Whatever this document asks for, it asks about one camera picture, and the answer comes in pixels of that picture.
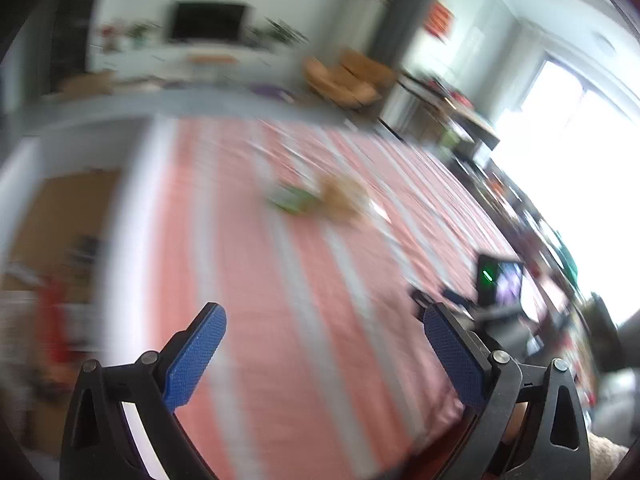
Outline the bread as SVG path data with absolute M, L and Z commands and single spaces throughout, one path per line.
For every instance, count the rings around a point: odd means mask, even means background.
M 390 222 L 386 210 L 374 200 L 368 186 L 344 172 L 318 175 L 314 213 L 345 226 L 360 226 L 381 220 Z

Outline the green white snack packet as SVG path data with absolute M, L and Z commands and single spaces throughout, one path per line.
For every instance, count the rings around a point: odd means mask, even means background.
M 300 186 L 279 183 L 268 194 L 270 204 L 288 214 L 308 214 L 320 204 L 320 198 Z

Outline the striped red grey tablecloth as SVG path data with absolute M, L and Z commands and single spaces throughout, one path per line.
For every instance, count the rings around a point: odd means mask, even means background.
M 224 339 L 178 417 L 224 479 L 373 479 L 462 414 L 411 286 L 472 292 L 511 247 L 431 154 L 300 122 L 176 118 L 152 239 L 151 349 L 208 302 Z M 358 177 L 390 216 L 345 226 L 269 203 Z

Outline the white board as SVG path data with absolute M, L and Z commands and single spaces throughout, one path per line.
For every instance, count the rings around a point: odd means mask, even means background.
M 99 237 L 88 337 L 103 366 L 134 362 L 151 349 L 152 239 L 160 180 L 177 141 L 176 118 L 134 116 L 48 127 L 25 136 L 1 169 L 1 261 L 51 182 L 92 177 L 111 185 L 111 201 L 66 193 L 43 208 L 27 245 L 28 263 L 58 270 L 83 235 Z

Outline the orange lounge chair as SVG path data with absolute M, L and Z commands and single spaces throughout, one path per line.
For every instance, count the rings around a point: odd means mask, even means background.
M 303 72 L 314 94 L 345 110 L 359 110 L 378 102 L 396 80 L 391 68 L 352 49 L 345 49 L 334 66 L 326 66 L 312 56 L 306 58 Z

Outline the wooden stool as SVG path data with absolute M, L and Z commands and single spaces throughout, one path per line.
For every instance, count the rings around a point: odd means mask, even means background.
M 230 54 L 191 53 L 186 57 L 193 80 L 225 80 L 239 65 L 239 60 Z

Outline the white tv cabinet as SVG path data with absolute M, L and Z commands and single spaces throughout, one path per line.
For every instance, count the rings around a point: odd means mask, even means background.
M 186 57 L 191 53 L 230 54 L 239 60 L 223 81 L 193 80 Z M 107 70 L 116 81 L 158 78 L 169 82 L 197 84 L 275 84 L 286 86 L 302 78 L 302 61 L 293 49 L 230 46 L 230 44 L 150 44 L 119 52 L 90 48 L 87 70 Z

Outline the black television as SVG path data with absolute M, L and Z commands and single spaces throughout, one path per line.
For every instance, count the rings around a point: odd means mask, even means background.
M 170 42 L 213 41 L 237 44 L 248 6 L 224 1 L 178 1 L 171 13 Z

